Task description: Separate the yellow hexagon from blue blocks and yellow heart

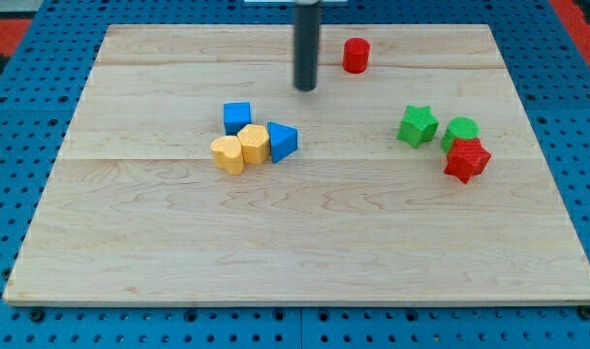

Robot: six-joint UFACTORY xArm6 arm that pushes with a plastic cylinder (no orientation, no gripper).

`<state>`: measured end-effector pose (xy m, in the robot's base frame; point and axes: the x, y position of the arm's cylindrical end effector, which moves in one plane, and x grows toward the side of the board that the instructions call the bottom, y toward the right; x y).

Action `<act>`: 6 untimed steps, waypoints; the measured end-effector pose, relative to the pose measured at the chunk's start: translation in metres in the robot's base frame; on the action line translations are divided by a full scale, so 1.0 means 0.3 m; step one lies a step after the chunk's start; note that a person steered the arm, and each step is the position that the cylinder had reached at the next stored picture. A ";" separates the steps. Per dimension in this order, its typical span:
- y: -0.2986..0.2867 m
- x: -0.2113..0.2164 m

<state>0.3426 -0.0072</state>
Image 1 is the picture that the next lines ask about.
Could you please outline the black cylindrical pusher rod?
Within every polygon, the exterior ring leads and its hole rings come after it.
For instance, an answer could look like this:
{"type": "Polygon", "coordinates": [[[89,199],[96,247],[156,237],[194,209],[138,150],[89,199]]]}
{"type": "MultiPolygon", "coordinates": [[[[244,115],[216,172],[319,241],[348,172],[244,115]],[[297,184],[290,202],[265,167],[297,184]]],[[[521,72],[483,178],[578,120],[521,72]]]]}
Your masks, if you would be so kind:
{"type": "Polygon", "coordinates": [[[309,92],[317,86],[322,2],[297,0],[294,7],[294,86],[309,92]]]}

